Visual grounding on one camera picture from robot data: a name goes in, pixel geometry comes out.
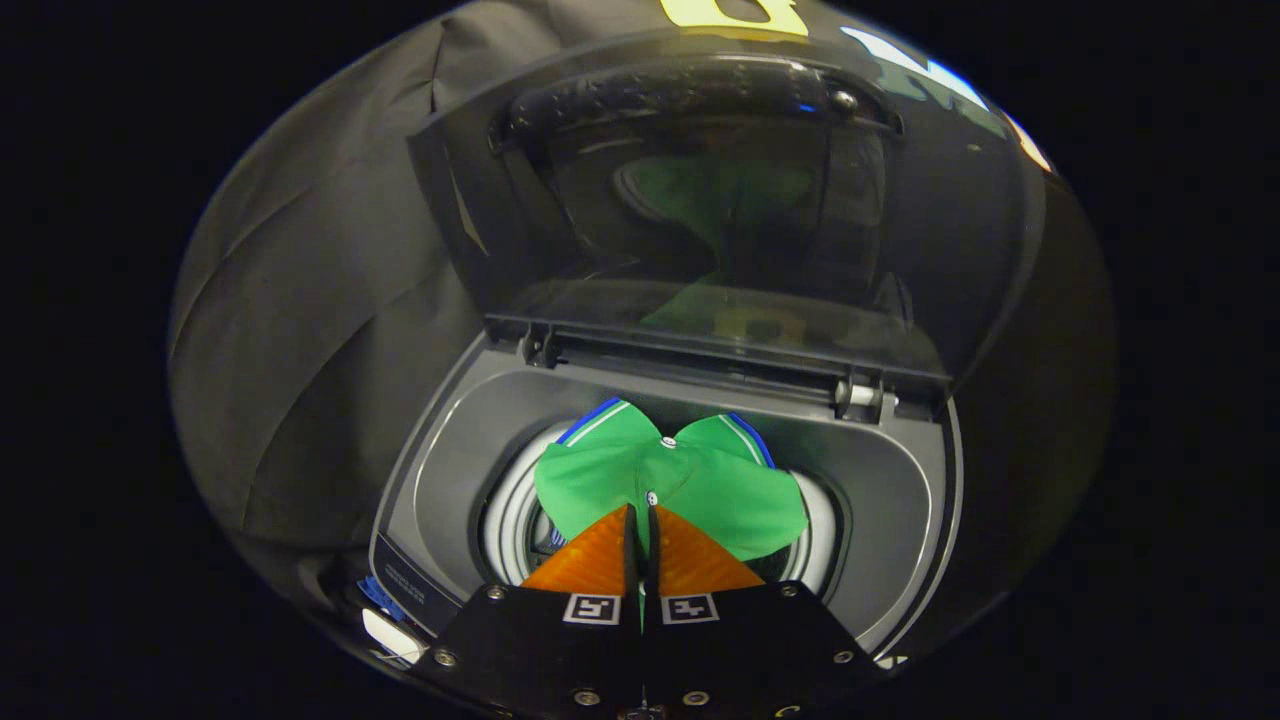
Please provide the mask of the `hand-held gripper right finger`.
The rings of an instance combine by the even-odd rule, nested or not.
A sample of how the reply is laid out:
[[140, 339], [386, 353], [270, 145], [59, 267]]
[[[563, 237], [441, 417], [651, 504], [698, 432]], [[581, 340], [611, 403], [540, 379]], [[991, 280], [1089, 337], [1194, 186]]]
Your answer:
[[801, 582], [765, 582], [704, 530], [648, 510], [643, 701], [663, 719], [810, 719], [886, 679]]

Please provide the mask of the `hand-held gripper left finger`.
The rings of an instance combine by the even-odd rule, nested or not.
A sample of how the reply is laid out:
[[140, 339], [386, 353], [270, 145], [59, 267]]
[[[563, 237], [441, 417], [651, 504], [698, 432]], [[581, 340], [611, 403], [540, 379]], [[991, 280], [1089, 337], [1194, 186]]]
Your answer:
[[494, 719], [616, 719], [643, 705], [636, 510], [622, 503], [525, 582], [477, 591], [410, 669]]

